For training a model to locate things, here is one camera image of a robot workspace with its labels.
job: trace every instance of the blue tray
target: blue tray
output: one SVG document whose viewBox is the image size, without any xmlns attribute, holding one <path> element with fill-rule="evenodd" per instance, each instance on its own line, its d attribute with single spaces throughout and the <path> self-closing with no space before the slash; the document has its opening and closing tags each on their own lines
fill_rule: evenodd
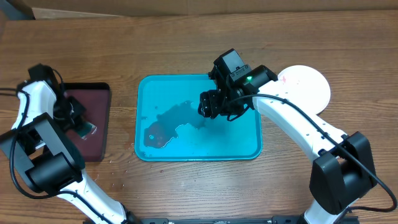
<svg viewBox="0 0 398 224">
<path fill-rule="evenodd" d="M 249 110 L 229 122 L 198 114 L 199 95 L 215 89 L 207 75 L 153 75 L 139 84 L 135 151 L 144 161 L 254 159 L 262 150 L 261 119 Z"/>
</svg>

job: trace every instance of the brown background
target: brown background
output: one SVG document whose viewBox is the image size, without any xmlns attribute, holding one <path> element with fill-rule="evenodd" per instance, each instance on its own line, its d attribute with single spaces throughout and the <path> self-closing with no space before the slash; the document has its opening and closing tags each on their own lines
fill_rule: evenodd
<svg viewBox="0 0 398 224">
<path fill-rule="evenodd" d="M 112 91 L 108 144 L 88 173 L 138 217 L 254 218 L 304 212 L 312 201 L 311 164 L 267 118 L 264 148 L 253 161 L 143 162 L 134 154 L 137 86 L 151 74 L 205 73 L 235 48 L 252 67 L 275 72 L 304 64 L 321 71 L 332 98 L 321 117 L 373 147 L 378 176 L 398 194 L 398 12 L 295 12 L 8 22 L 0 45 L 0 84 L 15 87 L 39 62 L 66 82 L 107 82 Z M 18 101 L 0 98 L 0 133 Z M 79 223 L 60 199 L 24 198 L 0 153 L 0 220 Z M 358 205 L 388 207 L 376 187 Z M 397 212 L 355 212 L 361 223 L 397 223 Z"/>
<path fill-rule="evenodd" d="M 398 9 L 395 0 L 24 0 L 30 7 L 120 16 Z"/>
</svg>

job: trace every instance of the wooden tabletop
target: wooden tabletop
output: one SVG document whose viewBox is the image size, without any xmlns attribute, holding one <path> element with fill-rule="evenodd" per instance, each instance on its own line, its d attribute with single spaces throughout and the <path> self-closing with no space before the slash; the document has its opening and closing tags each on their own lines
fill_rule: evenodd
<svg viewBox="0 0 398 224">
<path fill-rule="evenodd" d="M 267 118 L 253 161 L 144 162 L 134 153 L 137 87 L 152 74 L 206 73 L 235 48 L 252 67 L 321 71 L 332 94 L 320 115 L 371 142 L 378 176 L 398 194 L 398 11 L 298 12 L 224 16 L 122 17 L 8 22 L 0 44 L 0 86 L 15 87 L 37 63 L 66 82 L 106 82 L 113 96 L 108 143 L 87 171 L 138 217 L 254 218 L 304 212 L 312 165 Z M 0 98 L 0 133 L 18 101 Z M 0 153 L 0 222 L 79 223 L 86 217 L 58 198 L 22 196 Z M 389 207 L 377 186 L 358 205 Z M 397 223 L 398 213 L 355 212 L 361 223 Z"/>
</svg>

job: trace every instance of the robotic hand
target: robotic hand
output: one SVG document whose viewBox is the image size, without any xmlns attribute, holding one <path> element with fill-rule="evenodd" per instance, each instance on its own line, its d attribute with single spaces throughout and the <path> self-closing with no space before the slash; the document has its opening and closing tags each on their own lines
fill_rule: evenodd
<svg viewBox="0 0 398 224">
<path fill-rule="evenodd" d="M 289 82 L 295 83 L 286 85 L 286 76 L 278 80 L 277 75 L 263 65 L 251 70 L 234 49 L 221 55 L 214 65 L 208 76 L 215 81 L 217 89 L 200 95 L 199 114 L 211 119 L 220 114 L 233 121 L 249 108 L 257 110 L 286 132 L 310 159 L 310 191 L 315 200 L 298 223 L 329 224 L 350 210 L 391 212 L 397 207 L 394 194 L 376 177 L 368 139 L 359 132 L 349 136 L 319 118 L 311 105 L 300 99 L 299 93 L 291 92 L 292 86 L 300 84 L 300 77 L 288 77 L 293 79 Z M 320 73 L 317 77 L 329 88 Z M 339 163 L 337 157 L 345 159 L 344 162 Z M 350 207 L 376 184 L 390 195 L 394 202 L 391 208 Z"/>
<path fill-rule="evenodd" d="M 82 156 L 64 134 L 80 125 L 84 107 L 76 99 L 64 97 L 63 83 L 58 84 L 52 68 L 37 65 L 29 74 L 30 80 L 14 90 L 21 102 L 17 121 L 12 130 L 0 136 L 0 148 L 10 159 L 11 178 L 17 189 L 33 199 L 63 198 L 95 223 L 158 224 L 158 220 L 138 220 L 87 175 Z M 217 89 L 200 95 L 200 114 L 206 118 L 220 114 L 233 121 L 249 108 L 258 110 L 285 131 L 312 162 L 310 190 L 315 200 L 291 223 L 334 223 L 353 209 L 391 212 L 396 208 L 394 194 L 375 175 L 369 141 L 361 133 L 348 136 L 308 108 L 295 106 L 291 100 L 296 99 L 288 94 L 284 81 L 279 81 L 267 67 L 251 70 L 231 49 L 215 60 L 209 78 Z M 43 154 L 29 159 L 40 147 L 44 147 Z M 346 160 L 339 163 L 338 156 Z M 14 168 L 32 191 L 48 195 L 35 196 L 22 189 Z M 393 199 L 391 208 L 349 207 L 376 184 Z"/>
</svg>

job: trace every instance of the wooden table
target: wooden table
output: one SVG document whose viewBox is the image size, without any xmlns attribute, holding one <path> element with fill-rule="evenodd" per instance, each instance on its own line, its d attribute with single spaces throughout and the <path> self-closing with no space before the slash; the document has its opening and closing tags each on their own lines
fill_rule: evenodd
<svg viewBox="0 0 398 224">
<path fill-rule="evenodd" d="M 246 63 L 275 72 L 290 65 L 321 71 L 332 89 L 321 117 L 373 147 L 378 176 L 398 194 L 398 12 L 299 12 L 8 22 L 0 45 L 0 86 L 15 87 L 36 63 L 66 82 L 107 82 L 108 145 L 88 173 L 138 217 L 254 218 L 304 212 L 312 201 L 311 164 L 267 118 L 253 161 L 144 162 L 134 154 L 137 86 L 151 74 L 205 73 L 235 48 Z M 18 101 L 0 98 L 0 133 Z M 0 154 L 0 220 L 79 223 L 86 217 L 57 198 L 30 200 L 14 188 Z M 388 207 L 377 186 L 358 205 Z M 398 213 L 355 212 L 362 223 L 397 223 Z"/>
</svg>

